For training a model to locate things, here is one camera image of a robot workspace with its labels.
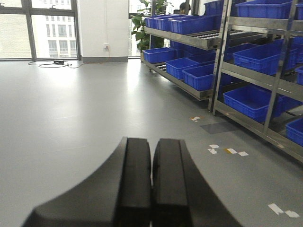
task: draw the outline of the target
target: white tape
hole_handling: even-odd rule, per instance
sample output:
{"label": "white tape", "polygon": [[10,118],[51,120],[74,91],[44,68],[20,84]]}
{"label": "white tape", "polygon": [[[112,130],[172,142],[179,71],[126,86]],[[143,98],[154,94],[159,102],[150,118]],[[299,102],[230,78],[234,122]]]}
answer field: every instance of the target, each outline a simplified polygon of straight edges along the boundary
{"label": "white tape", "polygon": [[287,214],[291,218],[299,218],[300,217],[300,215],[298,215],[296,212],[290,211],[290,210],[285,211],[285,214]]}
{"label": "white tape", "polygon": [[211,148],[215,149],[215,148],[219,148],[219,146],[217,144],[212,144],[212,145],[209,145]]}
{"label": "white tape", "polygon": [[243,156],[249,155],[249,154],[247,154],[245,151],[239,152],[238,154],[241,155],[242,157],[243,157]]}
{"label": "white tape", "polygon": [[215,151],[215,149],[208,149],[210,151],[210,153],[212,154],[216,154],[217,152]]}
{"label": "white tape", "polygon": [[271,208],[277,215],[283,214],[284,211],[282,211],[276,204],[272,203],[268,205],[269,208]]}
{"label": "white tape", "polygon": [[235,151],[234,149],[232,149],[232,148],[228,148],[227,149],[229,152],[231,152],[232,154],[237,154],[237,151]]}

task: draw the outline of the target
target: shelf frame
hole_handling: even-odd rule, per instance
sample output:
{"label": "shelf frame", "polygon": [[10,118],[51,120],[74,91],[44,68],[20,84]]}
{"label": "shelf frame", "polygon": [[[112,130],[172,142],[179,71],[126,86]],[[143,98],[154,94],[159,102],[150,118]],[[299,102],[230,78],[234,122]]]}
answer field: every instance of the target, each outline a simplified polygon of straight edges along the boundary
{"label": "shelf frame", "polygon": [[186,91],[191,96],[196,98],[199,101],[207,100],[209,99],[209,96],[212,93],[212,90],[206,90],[206,91],[197,91],[194,88],[192,88],[190,85],[184,83],[183,80],[177,79],[174,76],[170,75],[169,73],[161,70],[158,68],[159,65],[163,65],[164,63],[157,63],[157,64],[151,64],[146,60],[143,60],[143,63],[149,67],[150,69],[154,70],[155,72],[159,73],[164,78],[168,79],[170,82],[174,83],[177,87],[180,89]]}

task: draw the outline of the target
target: storage bin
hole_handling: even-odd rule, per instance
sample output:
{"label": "storage bin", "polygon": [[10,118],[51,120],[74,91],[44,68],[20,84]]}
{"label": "storage bin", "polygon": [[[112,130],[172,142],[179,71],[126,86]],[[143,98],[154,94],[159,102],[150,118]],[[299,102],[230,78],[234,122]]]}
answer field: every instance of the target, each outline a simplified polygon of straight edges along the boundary
{"label": "storage bin", "polygon": [[286,136],[291,141],[303,146],[303,118],[286,125]]}
{"label": "storage bin", "polygon": [[178,43],[178,42],[175,42],[172,40],[170,40],[169,43],[170,43],[171,48],[178,49],[178,50],[184,49],[184,44],[182,44],[182,43]]}
{"label": "storage bin", "polygon": [[253,0],[236,4],[239,17],[288,19],[291,0]]}
{"label": "storage bin", "polygon": [[303,85],[303,66],[296,68],[295,71],[297,72],[297,84]]}
{"label": "storage bin", "polygon": [[[235,52],[233,54],[234,63],[247,69],[273,75],[277,72],[281,48],[281,45],[265,44],[248,50]],[[296,55],[297,49],[289,52],[286,58],[286,69],[295,67]]]}
{"label": "storage bin", "polygon": [[295,100],[293,98],[287,97],[287,96],[280,96],[280,97],[283,102],[281,112],[285,112],[287,110],[294,109],[303,104],[302,102]]}
{"label": "storage bin", "polygon": [[184,73],[182,72],[182,70],[198,65],[199,63],[192,61],[188,58],[179,58],[166,62],[166,72],[177,79],[183,79]]}
{"label": "storage bin", "polygon": [[213,64],[215,58],[216,58],[216,53],[215,52],[189,57],[190,60],[193,60],[193,61],[199,63],[201,66],[202,65]]}
{"label": "storage bin", "polygon": [[155,18],[156,17],[160,17],[160,16],[164,16],[164,15],[155,15],[155,16],[150,16],[150,17],[146,17],[145,18],[145,24],[147,27],[150,27],[150,28],[157,28],[156,27],[156,23],[155,23]]}
{"label": "storage bin", "polygon": [[[232,3],[231,16],[236,17],[238,15],[236,4],[246,2],[246,0],[234,0]],[[216,0],[204,3],[205,5],[205,14],[206,16],[210,15],[222,15],[224,0]]]}
{"label": "storage bin", "polygon": [[162,47],[143,51],[143,56],[149,63],[165,62],[175,59],[175,50]]}
{"label": "storage bin", "polygon": [[183,50],[188,51],[192,54],[197,54],[197,55],[213,52],[213,50],[207,51],[207,50],[203,50],[203,49],[200,49],[200,48],[197,48],[194,46],[190,46],[190,45],[186,45],[186,44],[183,45]]}
{"label": "storage bin", "polygon": [[192,16],[169,19],[170,31],[178,34],[192,34],[214,29],[214,17]]}
{"label": "storage bin", "polygon": [[[214,81],[214,64],[183,70],[184,82],[198,91],[210,90]],[[231,76],[222,74],[221,85],[231,83]]]}
{"label": "storage bin", "polygon": [[296,63],[303,63],[303,37],[295,37],[292,47],[298,49]]}
{"label": "storage bin", "polygon": [[255,44],[241,44],[238,46],[233,46],[228,49],[226,49],[225,54],[224,54],[224,61],[229,61],[233,59],[233,53],[238,52],[238,51],[244,51],[253,47],[257,47],[258,45]]}
{"label": "storage bin", "polygon": [[298,20],[303,20],[303,3],[297,4]]}
{"label": "storage bin", "polygon": [[[264,122],[268,111],[271,93],[256,86],[245,86],[223,93],[224,103],[257,122]],[[281,115],[282,99],[273,113],[273,117]]]}
{"label": "storage bin", "polygon": [[172,18],[186,18],[186,17],[193,17],[191,15],[179,15],[179,14],[168,14],[164,16],[159,16],[154,18],[154,23],[156,26],[156,29],[163,30],[163,31],[170,31],[170,24],[169,20]]}

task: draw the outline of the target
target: floor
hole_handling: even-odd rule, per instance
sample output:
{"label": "floor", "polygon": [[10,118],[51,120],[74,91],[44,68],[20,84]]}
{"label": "floor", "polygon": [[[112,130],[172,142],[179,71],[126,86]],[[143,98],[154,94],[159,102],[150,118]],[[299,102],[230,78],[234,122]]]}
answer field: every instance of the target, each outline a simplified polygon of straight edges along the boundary
{"label": "floor", "polygon": [[139,60],[27,63],[0,62],[1,227],[21,226],[34,206],[81,182],[123,136],[148,139],[152,155],[160,138],[184,139],[244,227],[303,226],[302,165]]}

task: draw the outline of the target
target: wall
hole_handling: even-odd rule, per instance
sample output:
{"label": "wall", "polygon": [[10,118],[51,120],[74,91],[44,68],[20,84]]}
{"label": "wall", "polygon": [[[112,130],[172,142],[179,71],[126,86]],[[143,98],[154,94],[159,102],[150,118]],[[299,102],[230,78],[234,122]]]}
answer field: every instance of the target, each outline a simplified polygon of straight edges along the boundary
{"label": "wall", "polygon": [[[85,62],[127,61],[128,1],[77,0],[81,55]],[[104,49],[109,44],[110,59]]]}

